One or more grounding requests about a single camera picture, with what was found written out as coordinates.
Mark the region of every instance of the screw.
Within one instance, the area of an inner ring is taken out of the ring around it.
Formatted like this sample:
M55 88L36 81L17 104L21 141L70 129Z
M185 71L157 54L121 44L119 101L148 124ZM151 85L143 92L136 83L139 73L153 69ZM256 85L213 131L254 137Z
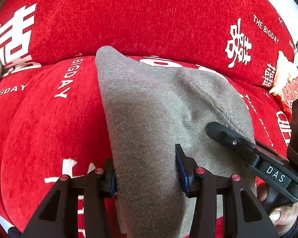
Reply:
M196 168L196 172L198 174L204 174L205 173L205 169L203 167L198 167L198 168Z
M241 180L241 177L239 175L232 175L232 179L234 181L240 181Z
M69 178L68 175L61 175L60 180L61 181L66 181Z
M103 172L104 172L104 169L102 169L102 168L96 168L95 169L95 173L98 174L98 175L102 174Z

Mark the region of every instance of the gray knit fabric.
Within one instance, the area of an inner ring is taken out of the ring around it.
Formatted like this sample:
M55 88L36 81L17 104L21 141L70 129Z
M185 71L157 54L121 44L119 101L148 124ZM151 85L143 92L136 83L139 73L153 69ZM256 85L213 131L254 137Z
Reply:
M150 66L112 47L96 54L99 86L127 237L188 235L195 199L182 193L175 144L199 166L220 176L239 173L254 190L241 159L210 139L217 121L253 140L252 121L239 94L220 76L190 68ZM218 199L218 216L223 214Z

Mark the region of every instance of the finger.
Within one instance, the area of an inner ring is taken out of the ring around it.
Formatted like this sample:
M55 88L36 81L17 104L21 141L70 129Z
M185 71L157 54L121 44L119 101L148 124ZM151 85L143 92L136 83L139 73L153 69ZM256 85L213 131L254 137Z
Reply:
M268 195L268 184L267 183L261 183L257 186L257 198L259 201L264 201L267 198Z
M298 203L292 206L283 206L276 208L269 218L272 220L278 233L284 233L291 229L298 217Z

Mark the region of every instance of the black mechanical bracket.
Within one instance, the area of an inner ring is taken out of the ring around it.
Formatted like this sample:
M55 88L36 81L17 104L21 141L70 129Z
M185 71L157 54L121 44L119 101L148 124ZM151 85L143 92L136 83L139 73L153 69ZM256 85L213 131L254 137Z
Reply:
M214 238L216 195L223 195L223 238L279 238L261 203L239 175L222 177L198 167L175 145L182 191L196 197L190 238Z
M76 238L77 201L84 195L86 238L110 238L104 198L117 191L112 159L86 176L62 175L31 217L21 238Z
M256 140L256 144L231 129L212 122L207 135L218 143L237 152L246 167L269 184L263 207L267 213L274 208L298 202L298 172L292 164L275 151Z

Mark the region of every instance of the red blanket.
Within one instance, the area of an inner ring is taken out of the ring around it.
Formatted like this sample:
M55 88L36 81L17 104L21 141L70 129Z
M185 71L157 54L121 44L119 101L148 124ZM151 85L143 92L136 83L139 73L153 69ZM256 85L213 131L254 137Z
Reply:
M272 85L279 50L293 61L293 42L267 0L8 0L0 12L7 71L0 215L20 230L58 176L84 175L110 157L94 57L87 56L103 45L225 74L250 110L255 138L285 153L288 121L262 87ZM87 57L73 58L79 54ZM106 205L117 226L114 202Z

